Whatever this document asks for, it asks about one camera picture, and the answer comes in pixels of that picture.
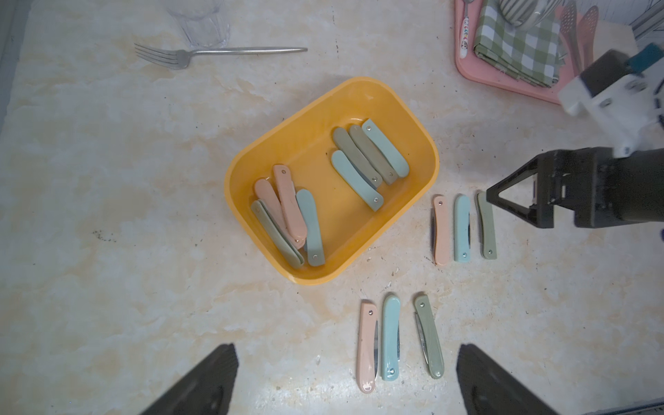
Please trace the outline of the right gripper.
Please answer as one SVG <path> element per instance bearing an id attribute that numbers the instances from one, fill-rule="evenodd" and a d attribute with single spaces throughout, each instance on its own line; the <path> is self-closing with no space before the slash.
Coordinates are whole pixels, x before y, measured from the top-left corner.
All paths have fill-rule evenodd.
<path id="1" fill-rule="evenodd" d="M 605 147 L 552 150 L 532 158 L 486 191 L 487 202 L 538 228 L 554 226 L 556 206 L 574 212 L 578 228 L 628 225 L 618 218 L 608 192 L 615 169 L 613 150 Z M 500 197 L 501 192 L 537 175 L 536 204 L 524 207 Z"/>

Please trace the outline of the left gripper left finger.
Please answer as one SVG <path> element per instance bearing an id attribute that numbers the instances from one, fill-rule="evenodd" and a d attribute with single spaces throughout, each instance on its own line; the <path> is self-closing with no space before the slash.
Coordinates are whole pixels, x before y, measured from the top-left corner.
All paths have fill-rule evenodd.
<path id="1" fill-rule="evenodd" d="M 235 346 L 221 344 L 142 414 L 228 414 L 238 368 Z"/>

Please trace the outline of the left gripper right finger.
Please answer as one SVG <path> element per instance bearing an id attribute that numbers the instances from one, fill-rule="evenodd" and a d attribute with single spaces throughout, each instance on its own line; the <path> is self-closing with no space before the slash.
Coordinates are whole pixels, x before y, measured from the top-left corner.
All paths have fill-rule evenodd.
<path id="1" fill-rule="evenodd" d="M 462 344 L 456 374 L 468 414 L 556 414 L 475 344 Z"/>

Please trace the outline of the pink folding fruit knife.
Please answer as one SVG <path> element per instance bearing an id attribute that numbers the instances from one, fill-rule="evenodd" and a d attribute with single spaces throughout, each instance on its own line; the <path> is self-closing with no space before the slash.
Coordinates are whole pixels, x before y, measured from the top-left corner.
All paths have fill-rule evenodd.
<path id="1" fill-rule="evenodd" d="M 432 199 L 432 255 L 436 266 L 452 260 L 452 231 L 450 203 L 443 195 Z"/>

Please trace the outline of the teal folding fruit knife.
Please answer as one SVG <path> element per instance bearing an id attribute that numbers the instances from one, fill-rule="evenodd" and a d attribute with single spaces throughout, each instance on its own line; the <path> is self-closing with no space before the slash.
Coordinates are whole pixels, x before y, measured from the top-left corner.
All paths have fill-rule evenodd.
<path id="1" fill-rule="evenodd" d="M 401 302 L 394 294 L 386 296 L 382 310 L 381 378 L 395 381 L 399 377 L 399 315 Z"/>

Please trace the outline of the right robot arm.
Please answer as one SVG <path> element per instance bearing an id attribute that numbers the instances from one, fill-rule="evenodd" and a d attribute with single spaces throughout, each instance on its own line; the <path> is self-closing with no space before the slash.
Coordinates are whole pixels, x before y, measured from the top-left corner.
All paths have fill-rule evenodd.
<path id="1" fill-rule="evenodd" d="M 535 176 L 528 207 L 501 193 Z M 607 147 L 541 153 L 487 190 L 487 201 L 536 228 L 554 227 L 554 208 L 574 212 L 578 228 L 663 221 L 663 150 L 613 157 Z"/>

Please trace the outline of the green knife in box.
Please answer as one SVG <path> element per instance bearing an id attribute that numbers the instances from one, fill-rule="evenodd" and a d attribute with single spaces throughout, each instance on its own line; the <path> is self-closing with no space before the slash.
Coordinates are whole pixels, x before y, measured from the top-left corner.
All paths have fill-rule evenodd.
<path id="1" fill-rule="evenodd" d="M 377 124 L 372 119 L 368 119 L 362 124 L 361 128 L 387 159 L 397 176 L 399 178 L 407 177 L 410 173 L 408 162 Z"/>

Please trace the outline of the teal knife in box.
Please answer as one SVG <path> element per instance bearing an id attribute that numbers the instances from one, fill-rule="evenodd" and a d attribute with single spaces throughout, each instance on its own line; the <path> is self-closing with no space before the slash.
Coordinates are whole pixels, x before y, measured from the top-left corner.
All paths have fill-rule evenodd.
<path id="1" fill-rule="evenodd" d="M 382 195 L 360 175 L 341 150 L 336 150 L 332 154 L 331 163 L 336 172 L 370 209 L 377 211 L 383 206 L 384 199 Z"/>

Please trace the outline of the olive knife in box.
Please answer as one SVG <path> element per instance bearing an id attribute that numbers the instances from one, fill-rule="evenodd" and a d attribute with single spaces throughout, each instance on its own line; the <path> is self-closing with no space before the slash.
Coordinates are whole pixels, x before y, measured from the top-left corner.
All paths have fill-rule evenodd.
<path id="1" fill-rule="evenodd" d="M 392 185 L 399 176 L 378 147 L 369 139 L 361 126 L 358 126 L 357 124 L 350 126 L 349 135 L 364 157 L 366 157 L 368 162 L 380 174 L 383 182 L 386 185 Z"/>
<path id="2" fill-rule="evenodd" d="M 365 181 L 375 190 L 379 188 L 383 183 L 381 175 L 360 151 L 349 133 L 345 129 L 337 127 L 333 131 L 333 140 L 337 148 L 345 154 Z"/>

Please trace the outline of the pink knife in box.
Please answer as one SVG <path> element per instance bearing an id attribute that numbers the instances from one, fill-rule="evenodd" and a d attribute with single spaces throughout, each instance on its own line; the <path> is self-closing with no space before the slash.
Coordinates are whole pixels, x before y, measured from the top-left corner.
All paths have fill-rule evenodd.
<path id="1" fill-rule="evenodd" d="M 297 193 L 292 180 L 292 173 L 285 164 L 275 164 L 273 166 L 273 175 L 275 184 L 277 185 L 278 198 L 285 219 L 286 229 L 293 238 L 295 247 L 300 249 L 306 242 L 308 230 L 304 216 L 297 203 Z"/>

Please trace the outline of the yellow plastic storage box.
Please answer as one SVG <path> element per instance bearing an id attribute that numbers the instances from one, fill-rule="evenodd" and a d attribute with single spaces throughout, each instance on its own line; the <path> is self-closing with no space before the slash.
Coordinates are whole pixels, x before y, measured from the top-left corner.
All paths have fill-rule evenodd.
<path id="1" fill-rule="evenodd" d="M 372 120 L 409 165 L 409 174 L 380 187 L 384 205 L 374 212 L 335 172 L 331 163 L 333 130 Z M 272 178 L 273 166 L 284 164 L 296 188 L 309 190 L 316 202 L 323 237 L 323 266 L 287 263 L 252 213 L 259 178 Z M 266 259 L 288 280 L 321 285 L 336 278 L 396 223 L 434 185 L 439 150 L 406 103 L 387 84 L 354 77 L 268 131 L 231 162 L 225 197 L 235 218 Z"/>

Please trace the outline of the pink plastic tray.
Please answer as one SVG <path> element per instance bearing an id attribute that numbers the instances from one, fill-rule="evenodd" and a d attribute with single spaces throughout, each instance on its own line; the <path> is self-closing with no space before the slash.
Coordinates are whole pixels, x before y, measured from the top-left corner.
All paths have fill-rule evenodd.
<path id="1" fill-rule="evenodd" d="M 487 64 L 485 61 L 477 58 L 471 49 L 469 49 L 468 55 L 465 58 L 461 58 L 459 44 L 461 41 L 461 30 L 464 18 L 464 1 L 454 1 L 453 4 L 455 63 L 456 69 L 463 77 L 469 81 L 500 88 L 512 93 L 518 93 L 537 100 L 544 100 L 545 102 L 553 103 L 555 105 L 560 103 L 558 97 L 559 91 L 574 78 L 570 58 L 565 58 L 564 63 L 560 68 L 560 80 L 551 88 L 532 86 L 525 81 L 518 81 Z"/>

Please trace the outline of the green checkered cloth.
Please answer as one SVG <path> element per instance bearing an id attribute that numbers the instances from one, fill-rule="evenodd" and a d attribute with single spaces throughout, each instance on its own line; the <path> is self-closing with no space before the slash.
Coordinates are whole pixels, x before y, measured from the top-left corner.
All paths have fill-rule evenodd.
<path id="1" fill-rule="evenodd" d="M 560 23 L 554 14 L 528 30 L 508 24 L 496 1 L 482 5 L 472 50 L 508 76 L 551 88 L 560 80 Z"/>

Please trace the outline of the striped ceramic cup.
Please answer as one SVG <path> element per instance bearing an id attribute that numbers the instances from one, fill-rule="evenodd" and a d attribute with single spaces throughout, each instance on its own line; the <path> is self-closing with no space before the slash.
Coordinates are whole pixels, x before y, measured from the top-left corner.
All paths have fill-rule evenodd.
<path id="1" fill-rule="evenodd" d="M 561 0 L 500 0 L 498 6 L 509 24 L 527 30 L 542 22 L 561 3 Z"/>

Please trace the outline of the clear plastic cup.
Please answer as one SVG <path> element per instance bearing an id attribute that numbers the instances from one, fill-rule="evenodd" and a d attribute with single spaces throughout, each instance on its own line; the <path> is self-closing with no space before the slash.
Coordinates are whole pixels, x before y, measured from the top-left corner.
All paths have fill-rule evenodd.
<path id="1" fill-rule="evenodd" d="M 160 4 L 176 21 L 192 48 L 225 47 L 230 33 L 224 0 L 164 0 Z"/>

